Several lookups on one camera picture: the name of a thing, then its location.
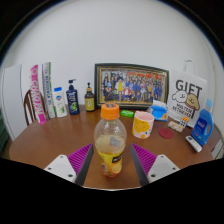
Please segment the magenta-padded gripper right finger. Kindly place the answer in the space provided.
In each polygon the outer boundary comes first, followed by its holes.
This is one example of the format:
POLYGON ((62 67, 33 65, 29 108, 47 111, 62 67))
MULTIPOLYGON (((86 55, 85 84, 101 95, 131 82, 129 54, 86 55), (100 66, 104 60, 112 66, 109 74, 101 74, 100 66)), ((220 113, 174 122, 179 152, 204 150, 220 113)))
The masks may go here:
POLYGON ((141 186, 179 171, 179 168, 164 154, 155 155, 136 144, 131 144, 130 153, 141 186))

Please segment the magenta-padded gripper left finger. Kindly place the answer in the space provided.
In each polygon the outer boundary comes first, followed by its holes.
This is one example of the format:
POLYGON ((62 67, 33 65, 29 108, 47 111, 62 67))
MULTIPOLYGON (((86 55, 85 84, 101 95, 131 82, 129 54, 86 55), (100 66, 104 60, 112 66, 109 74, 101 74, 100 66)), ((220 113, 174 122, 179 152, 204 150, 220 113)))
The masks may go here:
POLYGON ((93 145, 88 144, 69 155, 57 156, 44 170, 82 186, 93 156, 93 145))

